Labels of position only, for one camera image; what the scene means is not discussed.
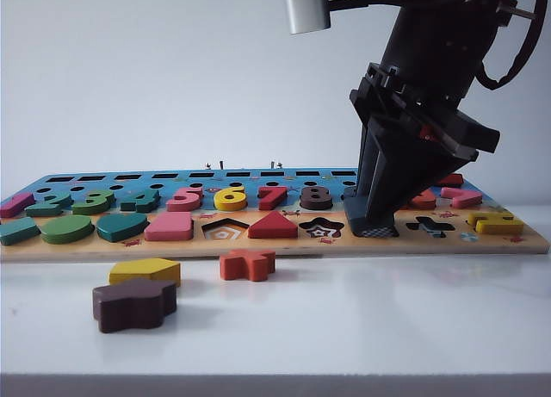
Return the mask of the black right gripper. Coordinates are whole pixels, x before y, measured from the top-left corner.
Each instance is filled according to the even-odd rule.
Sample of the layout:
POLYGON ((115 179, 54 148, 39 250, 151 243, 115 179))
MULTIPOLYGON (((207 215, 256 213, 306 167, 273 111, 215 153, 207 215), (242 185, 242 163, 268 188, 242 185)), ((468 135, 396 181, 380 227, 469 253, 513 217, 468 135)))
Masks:
POLYGON ((400 10, 382 61, 370 64, 350 93, 363 123, 356 196, 369 224, 390 221, 417 194, 474 161, 474 149, 495 151, 499 132, 464 115, 458 105, 499 25, 493 7, 400 10), (399 123, 404 109, 430 124, 439 140, 459 148, 452 152, 420 139, 419 127, 399 123))

